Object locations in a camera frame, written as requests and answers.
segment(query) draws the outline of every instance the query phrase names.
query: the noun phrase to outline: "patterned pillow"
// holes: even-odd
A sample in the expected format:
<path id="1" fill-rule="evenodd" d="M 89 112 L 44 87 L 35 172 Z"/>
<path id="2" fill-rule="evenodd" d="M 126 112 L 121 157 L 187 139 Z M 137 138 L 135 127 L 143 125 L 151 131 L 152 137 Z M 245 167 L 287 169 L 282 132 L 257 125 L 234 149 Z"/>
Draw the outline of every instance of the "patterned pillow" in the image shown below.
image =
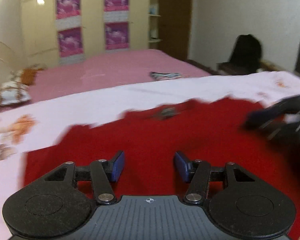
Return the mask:
<path id="1" fill-rule="evenodd" d="M 10 81 L 16 81 L 16 82 L 21 82 L 21 76 L 23 74 L 23 69 L 18 70 L 18 71 L 13 71 L 10 73 L 9 80 Z"/>
<path id="2" fill-rule="evenodd" d="M 21 83 L 27 86 L 34 85 L 34 80 L 37 75 L 36 69 L 25 68 L 21 76 Z"/>
<path id="3" fill-rule="evenodd" d="M 11 106 L 29 101 L 28 86 L 16 81 L 3 83 L 0 87 L 0 106 Z"/>

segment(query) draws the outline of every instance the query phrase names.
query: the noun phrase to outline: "metal screw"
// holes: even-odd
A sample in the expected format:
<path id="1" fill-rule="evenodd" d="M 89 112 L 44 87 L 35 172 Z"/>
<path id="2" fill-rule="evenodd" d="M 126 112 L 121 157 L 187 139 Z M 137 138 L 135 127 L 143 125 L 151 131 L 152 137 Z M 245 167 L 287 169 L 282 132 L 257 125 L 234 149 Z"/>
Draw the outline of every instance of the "metal screw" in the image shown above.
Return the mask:
<path id="1" fill-rule="evenodd" d="M 98 196 L 98 199 L 104 202 L 109 202 L 114 199 L 114 195 L 109 193 L 104 193 Z"/>
<path id="2" fill-rule="evenodd" d="M 191 201 L 191 202 L 196 202 L 196 201 L 199 201 L 201 200 L 201 196 L 199 194 L 196 194 L 196 193 L 191 193 L 191 194 L 188 194 L 186 196 L 186 199 Z"/>

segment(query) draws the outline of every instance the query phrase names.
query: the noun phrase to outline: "white wall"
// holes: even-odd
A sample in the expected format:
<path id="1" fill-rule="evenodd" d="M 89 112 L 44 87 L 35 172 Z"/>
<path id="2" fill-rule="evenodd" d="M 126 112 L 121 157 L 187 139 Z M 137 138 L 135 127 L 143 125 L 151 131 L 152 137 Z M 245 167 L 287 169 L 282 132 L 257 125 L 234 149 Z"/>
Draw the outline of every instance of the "white wall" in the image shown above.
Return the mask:
<path id="1" fill-rule="evenodd" d="M 293 71 L 300 42 L 300 0 L 193 0 L 189 58 L 216 69 L 235 40 L 253 34 L 263 58 Z"/>
<path id="2" fill-rule="evenodd" d="M 0 0 L 0 41 L 25 61 L 21 31 L 21 0 Z"/>

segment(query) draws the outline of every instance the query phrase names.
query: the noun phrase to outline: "white sheet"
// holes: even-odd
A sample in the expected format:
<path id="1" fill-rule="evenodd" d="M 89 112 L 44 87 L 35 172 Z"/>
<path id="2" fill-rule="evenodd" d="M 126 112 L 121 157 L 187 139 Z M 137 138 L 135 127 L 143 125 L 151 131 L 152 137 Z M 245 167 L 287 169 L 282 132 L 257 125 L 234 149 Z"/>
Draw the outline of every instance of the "white sheet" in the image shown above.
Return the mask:
<path id="1" fill-rule="evenodd" d="M 11 235 L 2 218 L 2 205 L 16 192 L 23 177 L 23 152 L 49 147 L 72 124 L 112 122 L 129 109 L 146 110 L 177 104 L 190 98 L 216 101 L 226 96 L 260 101 L 264 106 L 300 94 L 300 78 L 288 72 L 262 72 L 248 76 L 209 76 L 133 84 L 69 95 L 0 113 L 0 127 L 23 114 L 39 123 L 18 146 L 18 154 L 0 162 L 0 240 Z"/>

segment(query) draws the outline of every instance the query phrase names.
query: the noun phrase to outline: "bed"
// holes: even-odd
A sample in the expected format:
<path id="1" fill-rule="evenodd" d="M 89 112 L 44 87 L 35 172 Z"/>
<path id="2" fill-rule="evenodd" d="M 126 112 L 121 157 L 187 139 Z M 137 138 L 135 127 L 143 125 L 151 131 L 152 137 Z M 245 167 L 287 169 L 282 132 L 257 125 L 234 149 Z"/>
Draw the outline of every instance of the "bed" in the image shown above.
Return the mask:
<path id="1" fill-rule="evenodd" d="M 117 120 L 129 109 L 146 110 L 160 104 L 178 104 L 190 98 L 214 102 L 230 97 L 269 106 L 296 94 L 300 94 L 298 77 L 288 72 L 263 72 L 248 76 L 208 76 L 130 84 L 50 100 L 46 96 L 38 98 L 40 102 L 0 113 L 0 127 L 9 126 L 23 114 L 32 116 L 36 122 L 24 140 L 15 146 L 17 153 L 0 161 L 0 239 L 10 237 L 1 209 L 4 201 L 23 185 L 25 153 L 54 145 L 69 125 L 98 126 Z M 300 235 L 300 224 L 296 222 L 293 230 L 294 236 Z"/>
<path id="2" fill-rule="evenodd" d="M 186 62 L 154 50 L 103 54 L 86 61 L 39 73 L 29 89 L 36 103 L 74 93 L 154 81 L 150 72 L 180 73 L 188 77 L 210 74 Z"/>

